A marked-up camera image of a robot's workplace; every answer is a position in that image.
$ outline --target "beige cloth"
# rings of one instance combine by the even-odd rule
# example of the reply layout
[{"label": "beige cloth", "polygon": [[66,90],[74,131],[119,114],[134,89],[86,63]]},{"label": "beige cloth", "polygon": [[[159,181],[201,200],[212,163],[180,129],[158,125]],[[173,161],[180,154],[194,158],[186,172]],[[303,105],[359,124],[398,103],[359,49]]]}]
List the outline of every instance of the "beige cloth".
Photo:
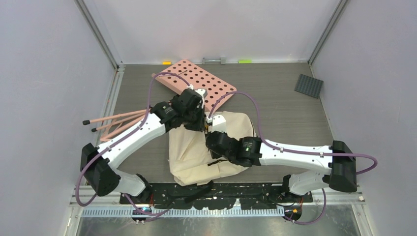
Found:
[{"label": "beige cloth", "polygon": [[[252,122],[243,113],[218,112],[226,119],[227,134],[239,140],[247,136],[255,136]],[[169,162],[174,180],[181,186],[190,184],[206,184],[210,180],[236,175],[247,168],[221,161],[208,165],[218,159],[212,159],[206,147],[203,132],[186,130],[184,126],[169,132]]]}]

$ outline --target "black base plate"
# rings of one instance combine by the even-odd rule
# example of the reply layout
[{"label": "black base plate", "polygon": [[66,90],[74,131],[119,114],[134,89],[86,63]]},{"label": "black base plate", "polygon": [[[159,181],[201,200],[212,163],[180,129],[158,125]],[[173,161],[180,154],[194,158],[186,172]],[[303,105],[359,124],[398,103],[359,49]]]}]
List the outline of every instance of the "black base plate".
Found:
[{"label": "black base plate", "polygon": [[[205,185],[180,186],[176,183],[150,183],[155,208],[160,209],[230,209],[239,199],[241,209],[274,209],[276,204],[299,202],[301,196],[284,197],[280,183],[209,183]],[[303,202],[311,203],[311,193],[302,196]],[[149,204],[149,200],[132,198],[135,204]],[[120,204],[129,201],[120,196]]]}]

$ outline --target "pink pegboard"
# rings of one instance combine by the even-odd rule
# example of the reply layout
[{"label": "pink pegboard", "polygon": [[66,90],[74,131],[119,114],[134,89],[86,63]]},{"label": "pink pegboard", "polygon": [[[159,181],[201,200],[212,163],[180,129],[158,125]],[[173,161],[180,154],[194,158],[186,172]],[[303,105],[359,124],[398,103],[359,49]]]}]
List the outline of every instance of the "pink pegboard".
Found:
[{"label": "pink pegboard", "polygon": [[[236,88],[231,84],[224,82],[220,78],[203,70],[188,60],[180,60],[162,72],[177,73],[187,82],[192,84],[194,89],[205,89],[207,91],[205,100],[206,111],[210,111],[212,106],[221,96],[228,92],[236,91]],[[177,94],[181,94],[181,92],[187,88],[187,85],[175,76],[159,76],[156,80]],[[232,96],[233,95],[229,95],[221,100],[216,106],[216,110]]]}]

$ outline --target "cable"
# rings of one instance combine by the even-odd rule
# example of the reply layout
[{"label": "cable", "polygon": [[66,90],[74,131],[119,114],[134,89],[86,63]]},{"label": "cable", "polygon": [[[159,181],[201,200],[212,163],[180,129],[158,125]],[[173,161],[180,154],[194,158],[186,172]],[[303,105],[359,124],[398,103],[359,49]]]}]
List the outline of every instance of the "cable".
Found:
[{"label": "cable", "polygon": [[[232,91],[232,92],[229,92],[229,93],[227,93],[227,94],[225,94],[225,95],[223,95],[223,96],[221,96],[217,101],[216,101],[216,103],[213,105],[213,107],[212,107],[212,109],[211,109],[211,111],[210,111],[210,113],[209,113],[209,115],[208,115],[208,118],[211,118],[211,115],[212,115],[212,113],[213,113],[213,111],[215,110],[215,108],[216,108],[216,106],[217,106],[217,104],[223,99],[223,98],[225,98],[226,96],[229,96],[229,95],[231,95],[231,94],[234,94],[234,93],[238,93],[238,94],[242,94],[242,95],[245,95],[246,97],[248,97],[251,101],[252,101],[252,103],[253,103],[253,105],[255,106],[255,109],[256,109],[256,116],[257,116],[257,118],[258,118],[258,134],[259,134],[259,137],[261,138],[261,140],[262,140],[262,143],[264,143],[265,145],[267,145],[268,147],[270,147],[270,148],[273,148],[273,149],[281,149],[281,147],[278,147],[278,146],[274,146],[274,145],[272,145],[272,144],[270,144],[270,143],[268,143],[267,141],[266,141],[266,139],[264,138],[264,135],[262,134],[262,130],[261,130],[261,122],[260,122],[260,113],[259,113],[259,107],[258,107],[258,104],[256,104],[256,101],[249,95],[249,94],[247,94],[246,92],[240,92],[240,91]],[[374,163],[372,164],[372,166],[370,166],[370,167],[368,167],[368,168],[366,168],[366,169],[364,169],[364,170],[362,170],[362,171],[358,171],[358,172],[356,172],[356,174],[357,175],[360,175],[360,174],[363,174],[363,173],[366,173],[366,172],[368,172],[368,171],[370,171],[370,170],[372,170],[372,169],[374,169],[377,165],[378,165],[378,160],[375,158],[375,157],[373,157],[373,156],[370,156],[370,155],[367,155],[367,154],[360,154],[360,153],[319,153],[319,152],[311,152],[311,151],[299,151],[299,150],[292,150],[292,149],[288,149],[288,148],[283,148],[282,149],[282,151],[287,151],[287,152],[290,152],[290,153],[296,153],[296,154],[303,154],[303,155],[323,155],[323,156],[337,156],[337,157],[339,157],[339,156],[341,156],[341,157],[346,157],[346,156],[348,156],[348,157],[363,157],[363,158],[366,158],[366,159],[370,159],[370,160],[372,160]]]},{"label": "cable", "polygon": [[[325,211],[326,211],[326,203],[327,203],[327,199],[326,199],[326,192],[325,192],[325,189],[323,189],[323,188],[322,188],[322,191],[323,191],[324,203],[323,203],[323,210],[322,210],[322,213],[320,213],[319,217],[317,217],[317,219],[315,219],[315,220],[313,220],[313,221],[310,221],[310,222],[299,222],[299,221],[294,221],[294,222],[293,222],[294,224],[297,224],[297,225],[311,225],[311,224],[316,223],[317,221],[319,221],[319,220],[323,217],[323,215],[325,214]],[[288,220],[288,221],[293,221],[293,220],[291,219],[291,216],[290,216],[290,217],[284,216],[284,218],[285,218],[286,220]]]},{"label": "cable", "polygon": [[[142,128],[142,126],[145,124],[148,115],[149,115],[149,107],[150,107],[150,95],[151,95],[151,89],[152,89],[152,85],[153,85],[153,81],[155,80],[156,77],[160,76],[160,75],[172,75],[172,76],[176,76],[179,79],[181,79],[182,81],[184,81],[187,86],[190,86],[190,84],[181,76],[171,73],[171,72],[160,72],[157,73],[153,76],[152,80],[150,81],[150,85],[149,85],[149,91],[148,91],[148,104],[146,106],[146,112],[145,112],[145,117],[143,118],[143,120],[140,122],[139,126],[136,127],[134,130],[132,130],[131,132],[129,132],[128,134],[126,134],[125,136],[123,136],[122,138],[120,138],[119,140],[117,140],[116,142],[112,143],[110,146],[106,147],[104,150],[102,150],[99,154],[97,154],[95,157],[93,157],[91,159],[91,161],[89,161],[86,166],[84,166],[84,168],[81,170],[80,175],[78,176],[77,182],[75,184],[75,200],[77,201],[78,205],[82,206],[82,207],[86,207],[88,206],[95,197],[97,197],[97,194],[94,194],[93,197],[88,200],[86,203],[81,202],[80,200],[80,185],[81,185],[81,180],[83,179],[84,174],[86,173],[86,171],[88,170],[88,168],[99,158],[101,157],[104,153],[106,153],[107,151],[109,151],[110,149],[112,149],[114,146],[116,146],[117,144],[123,142],[124,140],[126,140],[127,138],[129,138],[130,136],[132,136],[134,133],[136,133],[138,130],[140,130]],[[145,214],[145,215],[149,215],[148,212],[139,210],[136,205],[133,204],[133,202],[131,202],[132,205],[141,213]]]},{"label": "cable", "polygon": [[[129,203],[136,209],[136,211],[137,212],[140,212],[140,213],[144,213],[145,211],[142,211],[141,209],[139,209],[136,205],[135,205],[135,203],[132,201],[132,199],[129,197],[129,194],[124,194],[124,197],[126,197],[126,199],[129,201]],[[161,215],[163,215],[163,214],[165,214],[167,211],[169,211],[169,210],[165,210],[165,211],[163,211],[163,212],[161,212],[161,213],[148,213],[148,212],[146,212],[147,214],[145,214],[145,215],[148,215],[148,216],[156,216],[155,218],[158,218],[158,217],[160,217]]]},{"label": "cable", "polygon": [[292,204],[290,204],[290,205],[281,205],[281,204],[276,203],[276,202],[274,202],[274,201],[271,201],[271,202],[273,202],[275,205],[280,206],[280,207],[292,207],[292,206],[294,206],[294,204],[295,204],[295,203],[292,203]]}]

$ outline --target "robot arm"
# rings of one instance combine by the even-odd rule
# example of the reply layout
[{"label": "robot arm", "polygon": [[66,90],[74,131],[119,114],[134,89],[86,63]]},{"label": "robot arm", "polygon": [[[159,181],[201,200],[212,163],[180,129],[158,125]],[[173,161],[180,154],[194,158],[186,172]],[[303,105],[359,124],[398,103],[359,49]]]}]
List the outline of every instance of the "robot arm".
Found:
[{"label": "robot arm", "polygon": [[[356,192],[356,160],[350,157],[334,158],[324,153],[352,153],[341,141],[334,141],[332,146],[304,147],[280,144],[266,140],[272,148],[257,137],[244,137],[239,140],[230,138],[226,133],[226,120],[215,115],[208,119],[211,133],[206,138],[206,146],[217,155],[244,167],[284,165],[299,167],[309,171],[299,175],[288,175],[283,179],[285,192],[304,195],[307,192],[330,187],[341,192]],[[307,155],[284,151],[285,149],[317,152],[320,155]]]},{"label": "robot arm", "polygon": [[[186,89],[175,96],[169,103],[160,102],[151,108],[145,124],[140,121],[116,138],[94,147],[88,144],[82,149],[81,170],[95,156],[104,150],[101,157],[85,171],[84,177],[89,181],[98,196],[105,196],[112,191],[127,193],[138,198],[144,197],[149,184],[141,175],[131,175],[119,171],[118,166],[133,152],[147,142],[184,124],[194,131],[205,130],[204,89]],[[288,175],[283,179],[284,192],[304,195],[308,191],[330,187],[342,192],[356,192],[356,160],[350,157],[334,158],[325,155],[306,155],[292,153],[283,149],[314,151],[320,154],[341,152],[351,153],[340,141],[332,146],[304,147],[286,145],[267,141],[272,148],[257,137],[244,137],[239,140],[230,138],[226,133],[226,120],[215,115],[207,119],[211,130],[206,138],[206,146],[216,157],[225,157],[230,162],[244,167],[264,165],[284,165],[308,169],[299,175]]]},{"label": "robot arm", "polygon": [[151,108],[148,118],[141,125],[138,122],[114,139],[97,147],[87,144],[82,149],[81,170],[96,155],[104,152],[85,172],[84,177],[91,184],[98,196],[105,196],[112,191],[139,196],[148,183],[141,175],[131,175],[117,168],[140,147],[184,124],[194,131],[204,131],[204,89],[185,89],[169,103],[160,102]]}]

